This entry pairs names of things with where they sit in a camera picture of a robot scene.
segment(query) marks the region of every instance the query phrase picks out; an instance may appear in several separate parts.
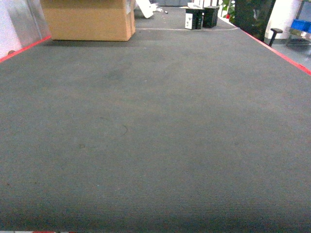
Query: black box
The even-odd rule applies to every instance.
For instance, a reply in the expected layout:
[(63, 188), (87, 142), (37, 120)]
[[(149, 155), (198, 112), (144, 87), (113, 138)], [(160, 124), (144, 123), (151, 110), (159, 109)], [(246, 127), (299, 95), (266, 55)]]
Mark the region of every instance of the black box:
[(212, 28), (217, 25), (219, 6), (204, 7), (204, 28)]
[(186, 9), (186, 29), (201, 29), (202, 25), (202, 13), (201, 9)]

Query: green plant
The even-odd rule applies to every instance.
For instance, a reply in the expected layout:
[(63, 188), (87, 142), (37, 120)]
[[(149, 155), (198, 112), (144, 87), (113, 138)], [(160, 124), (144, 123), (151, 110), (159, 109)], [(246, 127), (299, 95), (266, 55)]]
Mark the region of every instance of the green plant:
[(229, 21), (231, 23), (234, 23), (234, 18), (235, 18), (235, 8), (234, 8), (235, 4), (234, 4), (234, 1), (232, 1), (232, 0), (223, 0), (222, 6), (223, 6), (223, 11), (227, 11), (227, 14), (230, 15)]

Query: white wall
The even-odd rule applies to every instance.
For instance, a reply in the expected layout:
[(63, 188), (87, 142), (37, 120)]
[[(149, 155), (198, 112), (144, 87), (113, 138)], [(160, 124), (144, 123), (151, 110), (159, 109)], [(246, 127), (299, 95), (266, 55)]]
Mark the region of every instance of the white wall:
[(0, 0), (0, 58), (8, 55), (8, 52), (11, 50), (19, 50), (21, 48), (9, 13)]
[(265, 37), (269, 39), (272, 37), (273, 33), (270, 28), (279, 28), (283, 30), (283, 33), (278, 34), (276, 39), (287, 39), (290, 35), (289, 28), (296, 18), (300, 3), (300, 0), (276, 0)]

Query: white pillar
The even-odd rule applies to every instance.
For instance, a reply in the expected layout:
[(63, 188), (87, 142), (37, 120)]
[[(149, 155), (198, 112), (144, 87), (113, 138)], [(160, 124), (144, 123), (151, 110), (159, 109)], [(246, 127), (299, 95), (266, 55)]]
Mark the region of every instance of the white pillar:
[(300, 3), (300, 0), (276, 0), (265, 37), (271, 39), (273, 33), (270, 31), (270, 28), (279, 28), (283, 30), (283, 33), (278, 34), (276, 39), (287, 39), (290, 35), (289, 29), (293, 20), (296, 18)]

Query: white line on floor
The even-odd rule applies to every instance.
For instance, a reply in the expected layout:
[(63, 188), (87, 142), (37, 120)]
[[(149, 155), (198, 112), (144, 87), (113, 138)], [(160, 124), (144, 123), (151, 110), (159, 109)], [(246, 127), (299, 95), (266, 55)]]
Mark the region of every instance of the white line on floor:
[[(195, 30), (196, 32), (199, 31), (231, 31), (237, 30), (238, 28), (230, 28), (230, 29), (200, 29)], [(164, 30), (164, 31), (190, 31), (189, 29), (171, 29), (171, 28), (136, 28), (136, 30)]]

